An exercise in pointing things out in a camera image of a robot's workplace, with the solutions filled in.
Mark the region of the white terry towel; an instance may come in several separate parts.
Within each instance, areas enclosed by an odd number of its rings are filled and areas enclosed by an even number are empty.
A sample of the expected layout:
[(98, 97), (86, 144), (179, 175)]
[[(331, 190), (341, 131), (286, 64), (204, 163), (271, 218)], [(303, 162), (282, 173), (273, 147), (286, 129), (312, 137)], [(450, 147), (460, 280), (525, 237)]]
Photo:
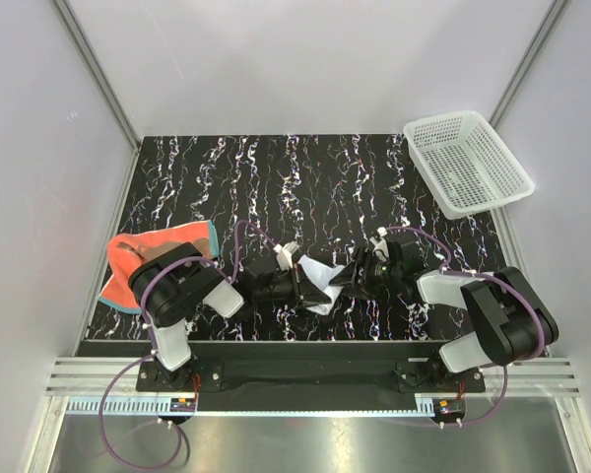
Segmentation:
[(330, 267), (308, 256), (302, 256), (298, 264), (312, 284), (331, 300), (330, 303), (314, 305), (307, 310), (318, 315), (329, 315), (343, 291), (340, 286), (331, 286), (330, 281), (345, 269), (345, 265)]

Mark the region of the orange patterned towel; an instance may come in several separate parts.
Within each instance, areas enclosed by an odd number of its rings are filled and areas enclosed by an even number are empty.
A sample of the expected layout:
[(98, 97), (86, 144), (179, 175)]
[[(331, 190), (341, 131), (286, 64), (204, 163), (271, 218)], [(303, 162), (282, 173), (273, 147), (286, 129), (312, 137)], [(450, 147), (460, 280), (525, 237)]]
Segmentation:
[(186, 242), (192, 243), (203, 256), (219, 255), (218, 236), (211, 221), (113, 237), (106, 249), (112, 275), (102, 286), (98, 301), (119, 312), (139, 313), (139, 304), (129, 288), (130, 276), (143, 264)]

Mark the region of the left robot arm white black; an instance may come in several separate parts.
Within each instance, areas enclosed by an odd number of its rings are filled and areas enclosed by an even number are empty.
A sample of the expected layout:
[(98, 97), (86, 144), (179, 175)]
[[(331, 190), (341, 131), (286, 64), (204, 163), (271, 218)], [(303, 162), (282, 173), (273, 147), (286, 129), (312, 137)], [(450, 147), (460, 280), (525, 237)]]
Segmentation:
[(298, 254), (291, 242), (274, 247), (273, 257), (247, 257), (234, 267), (242, 271), (226, 276), (217, 261), (182, 243), (143, 264), (129, 278), (152, 342), (152, 357), (145, 367), (173, 390), (185, 388), (193, 376), (193, 355), (185, 323), (202, 304), (224, 319), (242, 319), (259, 305), (326, 314), (342, 292), (331, 280), (345, 268), (330, 267)]

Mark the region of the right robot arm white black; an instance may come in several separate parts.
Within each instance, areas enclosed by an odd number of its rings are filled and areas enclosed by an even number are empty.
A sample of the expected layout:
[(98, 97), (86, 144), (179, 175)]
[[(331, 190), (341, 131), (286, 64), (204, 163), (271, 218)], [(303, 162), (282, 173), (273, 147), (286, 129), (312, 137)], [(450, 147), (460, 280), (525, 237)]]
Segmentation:
[(356, 299), (388, 294), (465, 310), (473, 331), (442, 345), (427, 362), (427, 381), (443, 391), (468, 370), (533, 359), (559, 337), (558, 324), (519, 269), (485, 276), (429, 270), (410, 242), (358, 248), (329, 285)]

